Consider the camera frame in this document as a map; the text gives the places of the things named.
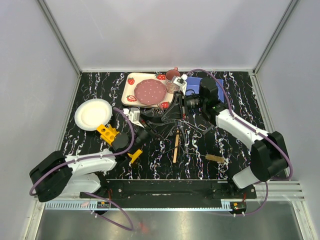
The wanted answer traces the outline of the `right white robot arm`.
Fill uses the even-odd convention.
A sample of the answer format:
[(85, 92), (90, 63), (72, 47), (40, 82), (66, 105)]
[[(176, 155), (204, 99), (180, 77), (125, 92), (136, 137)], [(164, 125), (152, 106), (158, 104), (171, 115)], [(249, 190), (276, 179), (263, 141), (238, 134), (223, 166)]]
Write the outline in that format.
[(217, 79), (203, 78), (198, 93), (186, 95), (187, 76), (174, 76), (172, 84), (179, 87), (161, 120), (181, 120), (190, 110), (199, 109), (204, 119), (240, 140), (250, 151), (251, 163), (236, 173), (227, 185), (228, 195), (239, 198), (245, 188), (258, 182), (267, 182), (290, 166), (283, 136), (269, 133), (247, 122), (219, 99), (224, 89)]

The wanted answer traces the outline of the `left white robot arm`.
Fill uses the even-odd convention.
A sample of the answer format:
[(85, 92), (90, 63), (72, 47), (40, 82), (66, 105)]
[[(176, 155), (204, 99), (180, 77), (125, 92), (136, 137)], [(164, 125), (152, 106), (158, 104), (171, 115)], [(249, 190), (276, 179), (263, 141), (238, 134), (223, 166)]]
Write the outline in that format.
[(67, 193), (88, 192), (103, 198), (108, 193), (108, 186), (97, 173), (106, 174), (124, 164), (133, 164), (143, 153), (146, 142), (167, 137), (176, 126), (176, 122), (165, 115), (150, 117), (142, 113), (139, 116), (140, 130), (134, 132), (129, 118), (131, 111), (116, 107), (113, 110), (123, 116), (129, 132), (121, 132), (110, 124), (100, 124), (96, 130), (110, 148), (78, 156), (64, 155), (60, 150), (52, 152), (29, 172), (32, 182), (30, 196), (37, 197), (42, 203)]

